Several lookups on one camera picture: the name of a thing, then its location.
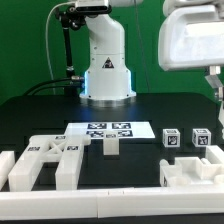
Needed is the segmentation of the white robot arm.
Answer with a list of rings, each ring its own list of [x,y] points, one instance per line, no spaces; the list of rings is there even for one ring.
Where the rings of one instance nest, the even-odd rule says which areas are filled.
[[[224,65],[224,0],[165,0],[158,62],[165,70]],[[107,14],[85,19],[90,66],[84,73],[84,102],[121,104],[136,97],[125,65],[125,31]]]

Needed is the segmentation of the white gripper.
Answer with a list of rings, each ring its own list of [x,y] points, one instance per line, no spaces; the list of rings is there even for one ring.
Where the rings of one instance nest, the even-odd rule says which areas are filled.
[[[224,65],[224,15],[214,5],[174,10],[161,25],[158,62],[164,70],[208,67],[205,79],[217,100],[224,100],[219,79]]]

